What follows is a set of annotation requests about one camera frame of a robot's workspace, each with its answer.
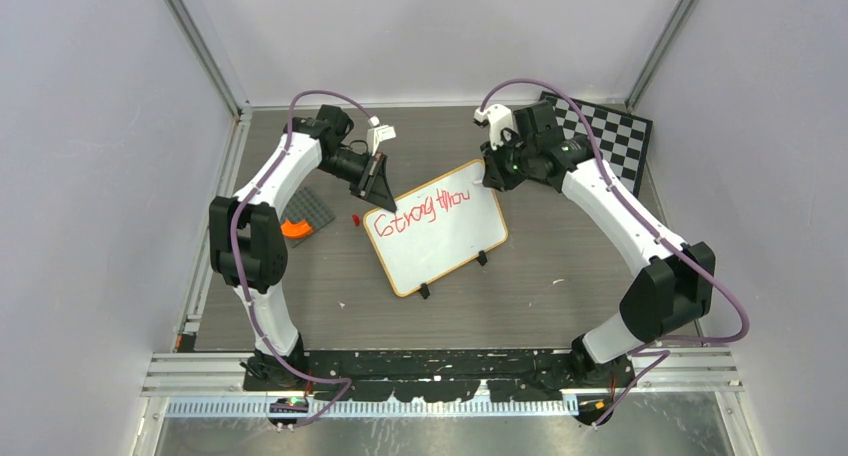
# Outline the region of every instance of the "checkerboard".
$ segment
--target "checkerboard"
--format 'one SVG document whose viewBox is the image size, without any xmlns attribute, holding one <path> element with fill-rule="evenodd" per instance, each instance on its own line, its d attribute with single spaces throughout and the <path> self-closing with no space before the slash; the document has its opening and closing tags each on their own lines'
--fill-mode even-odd
<svg viewBox="0 0 848 456">
<path fill-rule="evenodd" d="M 575 133 L 586 134 L 586 128 L 568 103 L 549 92 L 542 92 L 539 99 L 554 104 L 557 123 L 563 127 L 566 139 L 571 139 Z M 648 154 L 651 121 L 585 101 L 575 99 L 574 102 L 580 106 L 595 137 L 600 140 L 601 152 L 604 159 L 609 161 L 613 173 L 625 188 L 638 196 Z"/>
</svg>

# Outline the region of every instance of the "white wall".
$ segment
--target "white wall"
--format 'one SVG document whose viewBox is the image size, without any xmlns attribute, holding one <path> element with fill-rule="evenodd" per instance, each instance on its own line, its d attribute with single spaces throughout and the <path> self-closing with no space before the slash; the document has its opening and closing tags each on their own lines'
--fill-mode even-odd
<svg viewBox="0 0 848 456">
<path fill-rule="evenodd" d="M 846 1 L 701 0 L 638 107 L 671 223 L 751 314 L 734 354 L 767 454 L 848 443 Z M 716 303 L 706 323 L 739 324 Z"/>
<path fill-rule="evenodd" d="M 127 454 L 232 120 L 162 0 L 0 0 L 0 453 Z"/>
<path fill-rule="evenodd" d="M 677 0 L 186 2 L 235 74 L 230 85 L 254 106 L 273 106 L 313 88 L 363 102 L 478 102 L 519 76 L 623 100 Z"/>
</svg>

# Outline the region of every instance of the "gray wooden surface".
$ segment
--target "gray wooden surface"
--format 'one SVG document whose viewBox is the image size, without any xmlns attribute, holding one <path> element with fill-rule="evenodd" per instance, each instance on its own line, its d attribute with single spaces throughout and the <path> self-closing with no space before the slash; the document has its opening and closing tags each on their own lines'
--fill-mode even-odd
<svg viewBox="0 0 848 456">
<path fill-rule="evenodd" d="M 389 155 L 395 196 L 478 158 L 487 137 L 472 123 L 472 108 L 376 112 L 397 130 L 397 139 L 380 148 Z M 356 121 L 348 141 L 363 137 L 364 118 L 348 113 Z M 237 188 L 266 161 L 284 124 L 282 112 L 254 113 Z M 320 171 L 304 185 L 336 214 L 290 249 L 283 278 L 291 317 L 310 349 L 568 347 L 617 310 L 631 282 L 621 256 L 586 214 L 553 189 L 526 182 L 498 195 L 510 236 L 492 251 L 488 265 L 468 264 L 436 281 L 429 300 L 398 298 L 364 229 L 351 219 L 369 205 L 350 196 L 346 182 Z M 649 177 L 640 200 L 657 213 Z M 218 275 L 196 347 L 253 347 L 244 308 Z"/>
</svg>

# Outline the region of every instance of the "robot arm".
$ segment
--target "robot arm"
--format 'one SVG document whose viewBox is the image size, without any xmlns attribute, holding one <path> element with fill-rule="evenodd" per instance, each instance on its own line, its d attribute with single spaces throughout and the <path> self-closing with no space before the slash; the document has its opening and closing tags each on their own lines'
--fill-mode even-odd
<svg viewBox="0 0 848 456">
<path fill-rule="evenodd" d="M 377 126 L 369 130 L 369 139 L 374 144 L 369 147 L 370 151 L 364 153 L 357 153 L 341 144 L 352 129 L 353 122 L 348 115 L 334 106 L 322 106 L 316 118 L 294 119 L 288 152 L 276 170 L 266 176 L 281 153 L 286 151 L 285 136 L 281 138 L 274 154 L 245 187 L 232 198 L 216 197 L 209 206 L 212 269 L 220 273 L 228 285 L 233 286 L 245 309 L 249 308 L 249 304 L 255 305 L 259 327 L 277 353 L 285 357 L 292 355 L 300 335 L 289 318 L 283 295 L 281 279 L 288 254 L 280 229 L 280 218 L 306 175 L 313 169 L 321 169 L 347 181 L 351 195 L 389 211 L 397 209 L 386 181 L 385 165 L 388 157 L 376 150 L 379 141 L 394 137 L 393 128 Z M 265 181 L 261 190 L 251 198 L 238 221 L 242 232 L 249 230 L 249 235 L 239 235 L 242 263 L 252 299 L 252 303 L 249 303 L 245 301 L 239 285 L 229 228 L 235 208 L 263 178 Z M 255 334 L 255 343 L 257 358 L 262 360 L 258 366 L 274 364 L 273 352 L 258 334 Z"/>
<path fill-rule="evenodd" d="M 497 124 L 489 124 L 489 114 Z M 486 163 L 483 185 L 508 191 L 533 179 L 553 187 L 592 218 L 635 277 L 619 311 L 572 343 L 569 365 L 576 378 L 709 312 L 711 286 L 659 244 L 616 199 L 585 135 L 566 140 L 548 102 L 517 110 L 510 119 L 500 110 L 475 112 L 475 122 L 490 131 L 490 140 L 481 146 Z M 607 162 L 603 164 L 612 175 Z M 619 186 L 638 214 L 666 240 L 713 273 L 715 256 L 706 244 L 686 244 L 624 190 L 615 176 L 611 185 Z"/>
</svg>

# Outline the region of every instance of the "whiteboard stand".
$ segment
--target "whiteboard stand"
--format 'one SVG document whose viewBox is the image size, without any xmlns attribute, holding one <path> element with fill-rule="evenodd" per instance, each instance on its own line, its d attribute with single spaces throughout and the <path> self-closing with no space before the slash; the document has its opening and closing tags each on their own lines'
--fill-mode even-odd
<svg viewBox="0 0 848 456">
<path fill-rule="evenodd" d="M 475 159 L 397 198 L 397 211 L 365 214 L 365 230 L 396 295 L 430 297 L 437 279 L 506 241 L 495 191 L 481 184 L 485 165 Z"/>
</svg>

